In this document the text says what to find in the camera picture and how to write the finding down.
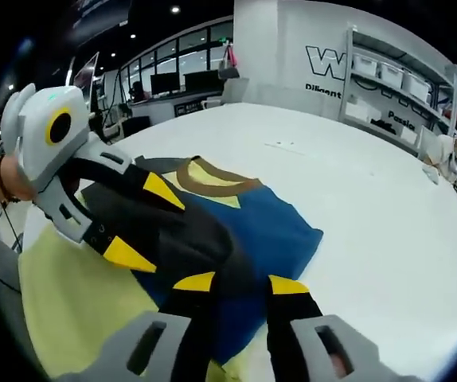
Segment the person's left hand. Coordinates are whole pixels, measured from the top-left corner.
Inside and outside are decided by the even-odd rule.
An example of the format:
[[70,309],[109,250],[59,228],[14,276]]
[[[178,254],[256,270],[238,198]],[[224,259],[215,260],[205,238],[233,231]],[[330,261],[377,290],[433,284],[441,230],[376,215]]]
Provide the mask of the person's left hand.
[[3,185],[10,196],[21,201],[31,201],[35,198],[35,189],[20,167],[18,159],[13,155],[2,159],[1,175]]

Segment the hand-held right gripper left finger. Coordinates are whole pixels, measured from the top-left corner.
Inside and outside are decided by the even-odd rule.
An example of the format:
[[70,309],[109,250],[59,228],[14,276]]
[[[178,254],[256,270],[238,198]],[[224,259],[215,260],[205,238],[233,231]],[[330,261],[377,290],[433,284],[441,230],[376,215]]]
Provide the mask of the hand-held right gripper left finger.
[[177,282],[157,312],[146,311],[103,344],[83,371],[58,381],[204,381],[213,345],[216,274]]

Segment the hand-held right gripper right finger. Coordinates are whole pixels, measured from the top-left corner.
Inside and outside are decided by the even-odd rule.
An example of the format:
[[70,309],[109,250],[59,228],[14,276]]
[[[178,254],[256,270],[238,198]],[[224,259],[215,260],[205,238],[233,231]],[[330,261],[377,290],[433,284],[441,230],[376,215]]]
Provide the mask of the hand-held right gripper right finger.
[[339,316],[322,314],[301,282],[268,277],[268,352],[277,381],[394,381],[378,347]]

